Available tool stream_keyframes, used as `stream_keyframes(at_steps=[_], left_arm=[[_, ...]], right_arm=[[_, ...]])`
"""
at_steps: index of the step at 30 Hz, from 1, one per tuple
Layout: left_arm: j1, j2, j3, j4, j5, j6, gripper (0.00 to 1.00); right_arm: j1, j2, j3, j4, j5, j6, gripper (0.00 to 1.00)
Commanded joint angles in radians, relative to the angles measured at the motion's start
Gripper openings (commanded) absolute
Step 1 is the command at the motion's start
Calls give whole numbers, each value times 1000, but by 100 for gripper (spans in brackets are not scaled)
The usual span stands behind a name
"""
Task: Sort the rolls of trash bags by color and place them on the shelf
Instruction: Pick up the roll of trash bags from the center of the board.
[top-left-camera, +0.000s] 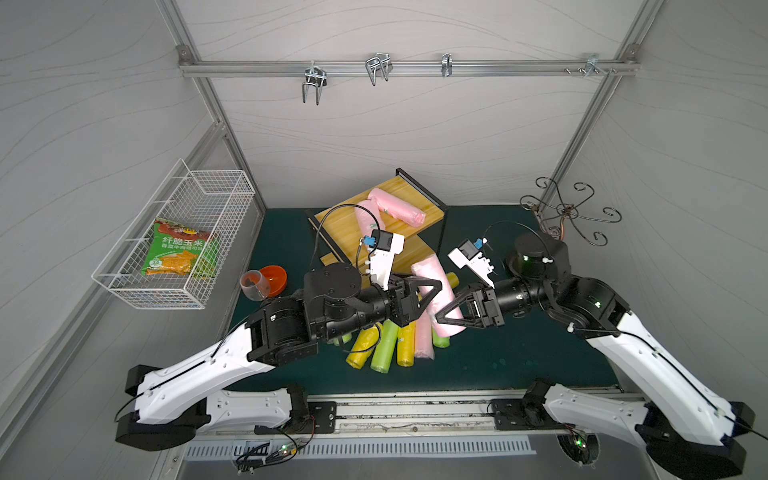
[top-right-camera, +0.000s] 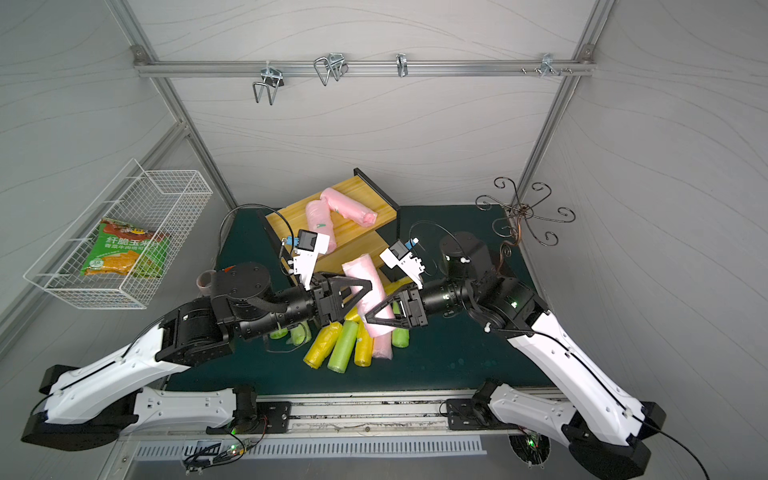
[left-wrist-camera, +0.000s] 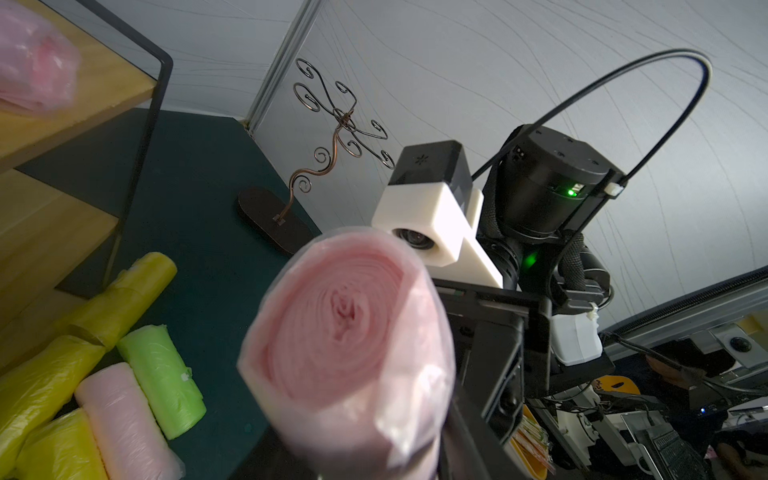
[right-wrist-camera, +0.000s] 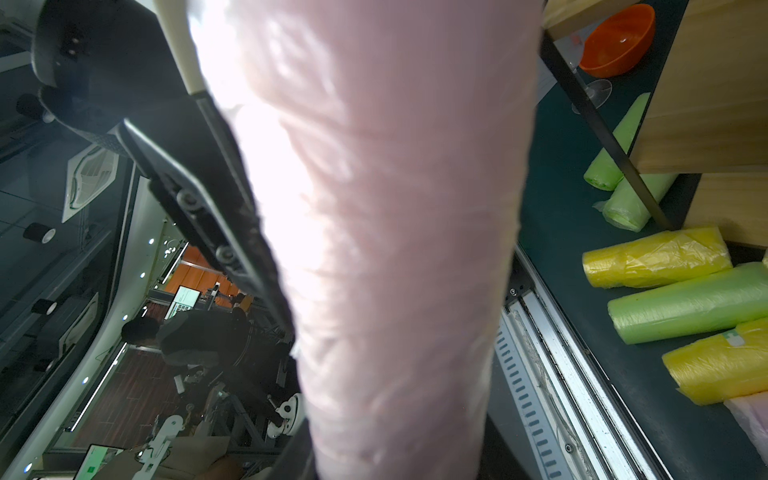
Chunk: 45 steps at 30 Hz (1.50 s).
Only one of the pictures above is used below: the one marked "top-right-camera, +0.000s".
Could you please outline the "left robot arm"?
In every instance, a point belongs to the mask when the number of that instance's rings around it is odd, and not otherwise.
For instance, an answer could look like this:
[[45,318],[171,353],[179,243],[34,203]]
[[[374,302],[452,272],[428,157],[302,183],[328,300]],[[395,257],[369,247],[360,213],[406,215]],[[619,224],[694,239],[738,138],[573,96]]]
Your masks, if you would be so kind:
[[341,321],[372,289],[369,280],[317,275],[279,292],[256,262],[215,272],[207,296],[159,318],[128,346],[85,367],[54,365],[22,441],[61,451],[108,445],[121,435],[171,425],[247,433],[264,423],[251,387],[163,393],[151,383],[233,354],[251,340],[304,321]]

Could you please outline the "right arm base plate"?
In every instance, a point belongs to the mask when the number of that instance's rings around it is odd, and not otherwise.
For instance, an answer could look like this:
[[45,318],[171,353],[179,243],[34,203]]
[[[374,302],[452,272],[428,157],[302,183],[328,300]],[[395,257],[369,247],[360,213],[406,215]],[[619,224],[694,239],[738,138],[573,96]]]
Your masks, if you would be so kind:
[[499,426],[487,405],[471,399],[447,399],[442,403],[440,413],[452,431],[492,430]]

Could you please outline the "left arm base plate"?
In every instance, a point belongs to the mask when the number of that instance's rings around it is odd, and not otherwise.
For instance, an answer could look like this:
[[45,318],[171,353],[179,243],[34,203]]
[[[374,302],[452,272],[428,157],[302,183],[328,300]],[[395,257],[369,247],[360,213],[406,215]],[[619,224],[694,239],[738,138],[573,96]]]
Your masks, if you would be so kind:
[[285,434],[292,403],[288,401],[257,402],[253,412],[236,413],[234,419],[222,427],[207,427],[209,435],[237,436],[246,434]]

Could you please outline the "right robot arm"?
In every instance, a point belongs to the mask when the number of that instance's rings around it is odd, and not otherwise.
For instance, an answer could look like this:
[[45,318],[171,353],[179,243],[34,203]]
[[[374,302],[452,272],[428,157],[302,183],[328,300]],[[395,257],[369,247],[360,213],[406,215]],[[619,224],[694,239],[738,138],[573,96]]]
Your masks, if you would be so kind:
[[440,242],[443,279],[426,282],[417,242],[395,242],[380,258],[400,269],[403,286],[371,307],[370,325],[412,329],[430,317],[466,312],[485,332],[504,339],[530,359],[560,390],[561,400],[526,394],[489,379],[469,401],[450,400],[454,430],[518,430],[518,456],[541,463],[555,441],[599,479],[635,479],[651,458],[645,439],[659,434],[666,419],[656,403],[640,401],[613,382],[571,339],[546,302],[517,278],[504,274],[487,245],[468,232]]

